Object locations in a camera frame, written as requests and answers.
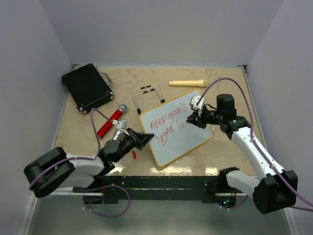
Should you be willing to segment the yellow framed whiteboard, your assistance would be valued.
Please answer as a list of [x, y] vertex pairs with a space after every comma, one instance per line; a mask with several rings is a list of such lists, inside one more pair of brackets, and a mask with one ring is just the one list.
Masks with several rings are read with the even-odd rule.
[[209, 125], [201, 129], [186, 122], [193, 112], [190, 100], [199, 95], [200, 91], [192, 90], [139, 115], [144, 132], [154, 134], [149, 146], [157, 166], [166, 166], [212, 139]]

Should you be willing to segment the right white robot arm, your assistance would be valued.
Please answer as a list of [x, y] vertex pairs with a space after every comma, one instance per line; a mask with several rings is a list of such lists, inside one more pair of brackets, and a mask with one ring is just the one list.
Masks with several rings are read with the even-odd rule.
[[237, 167], [220, 170], [217, 181], [208, 186], [212, 195], [219, 190], [230, 192], [237, 189], [251, 197], [262, 214], [295, 205], [297, 175], [292, 170], [286, 171], [260, 144], [247, 119], [237, 115], [232, 95], [218, 95], [215, 109], [207, 109], [203, 98], [193, 96], [190, 107], [193, 112], [187, 123], [202, 129], [208, 125], [219, 126], [244, 153], [257, 174], [248, 176]]

